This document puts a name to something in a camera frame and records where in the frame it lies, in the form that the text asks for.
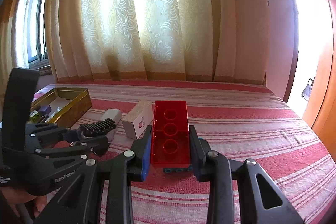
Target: curtain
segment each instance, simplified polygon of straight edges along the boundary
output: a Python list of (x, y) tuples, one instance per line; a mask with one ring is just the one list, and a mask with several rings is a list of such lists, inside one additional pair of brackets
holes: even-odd
[(19, 0), (4, 0), (0, 5), (0, 120), (11, 70), (14, 67), (28, 67), (25, 45), (14, 35), (18, 5)]
[(46, 0), (44, 24), (59, 82), (264, 83), (267, 0)]

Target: white box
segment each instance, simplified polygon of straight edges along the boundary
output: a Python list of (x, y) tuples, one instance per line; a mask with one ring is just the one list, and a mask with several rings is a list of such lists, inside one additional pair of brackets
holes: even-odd
[(121, 120), (126, 136), (137, 139), (153, 120), (153, 108), (149, 101), (141, 100)]
[(109, 108), (107, 111), (105, 111), (105, 113), (103, 114), (103, 116), (100, 118), (100, 121), (104, 121), (107, 118), (112, 119), (113, 121), (115, 121), (116, 124), (118, 124), (118, 122), (122, 118), (121, 111), (119, 109)]

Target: human hand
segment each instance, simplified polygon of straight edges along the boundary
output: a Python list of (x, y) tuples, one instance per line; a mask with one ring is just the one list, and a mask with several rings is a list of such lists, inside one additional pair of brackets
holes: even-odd
[(26, 203), (31, 200), (34, 200), (34, 209), (33, 213), (34, 216), (37, 217), (44, 207), (47, 204), (47, 196), (33, 196), (31, 194), (28, 194), (26, 190), (24, 189), (18, 189), (14, 187), (1, 187), (3, 196), (7, 200), (7, 203), (9, 206), (13, 209), (14, 213), (20, 217), (19, 212), (16, 209), (16, 205), (20, 203)]

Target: window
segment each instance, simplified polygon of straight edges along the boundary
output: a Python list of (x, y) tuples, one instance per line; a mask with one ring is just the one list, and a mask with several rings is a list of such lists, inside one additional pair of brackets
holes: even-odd
[(44, 0), (29, 0), (26, 41), (29, 67), (34, 69), (49, 67), (43, 15)]

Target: striped bedspread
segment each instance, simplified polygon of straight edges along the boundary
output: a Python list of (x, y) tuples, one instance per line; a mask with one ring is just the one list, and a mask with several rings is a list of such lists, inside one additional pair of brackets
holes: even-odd
[[(125, 115), (145, 99), (186, 100), (189, 124), (213, 150), (230, 159), (254, 158), (275, 180), (306, 223), (318, 223), (336, 196), (336, 165), (307, 124), (267, 88), (255, 85), (195, 82), (81, 82), (48, 85), (39, 97), (56, 86), (87, 87), (92, 108), (73, 126), (100, 119), (108, 108)], [(118, 125), (110, 159), (131, 147)], [(100, 222), (105, 223), (106, 195)], [(151, 167), (144, 183), (132, 183), (135, 223), (205, 223), (209, 183), (191, 173), (165, 174)], [(234, 185), (235, 223), (240, 223), (239, 198)]]

